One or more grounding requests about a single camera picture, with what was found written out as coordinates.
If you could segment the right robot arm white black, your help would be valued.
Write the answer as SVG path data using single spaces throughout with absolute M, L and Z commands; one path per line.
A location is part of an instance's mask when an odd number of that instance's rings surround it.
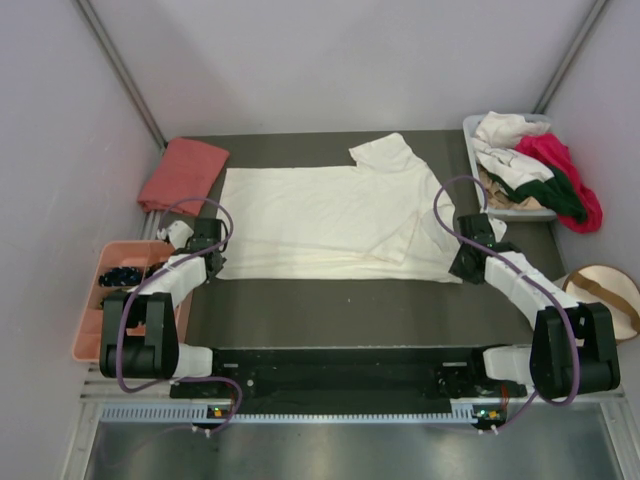
M 565 405 L 581 394 L 620 385 L 612 315 L 602 303 L 567 294 L 513 244 L 496 240 L 487 214 L 458 218 L 461 241 L 450 273 L 465 282 L 486 283 L 526 317 L 533 330 L 529 359 L 515 347 L 490 347 L 467 370 L 469 388 L 487 396 L 503 380 L 528 384 L 545 401 Z

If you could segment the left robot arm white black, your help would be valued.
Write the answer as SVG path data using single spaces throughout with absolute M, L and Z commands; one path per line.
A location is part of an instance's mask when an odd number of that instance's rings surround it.
M 191 377 L 205 396 L 226 387 L 225 370 L 213 363 L 213 351 L 179 338 L 175 310 L 193 290 L 223 267 L 222 241 L 229 231 L 220 219 L 196 219 L 194 226 L 176 221 L 161 234 L 180 246 L 168 259 L 147 269 L 141 286 L 115 291 L 103 302 L 99 367 L 103 376 L 170 380 Z

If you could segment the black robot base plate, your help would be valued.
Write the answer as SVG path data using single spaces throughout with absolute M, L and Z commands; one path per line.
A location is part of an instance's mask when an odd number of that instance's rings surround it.
M 453 399 L 500 400 L 471 347 L 217 349 L 213 373 L 238 383 L 242 414 L 448 413 Z

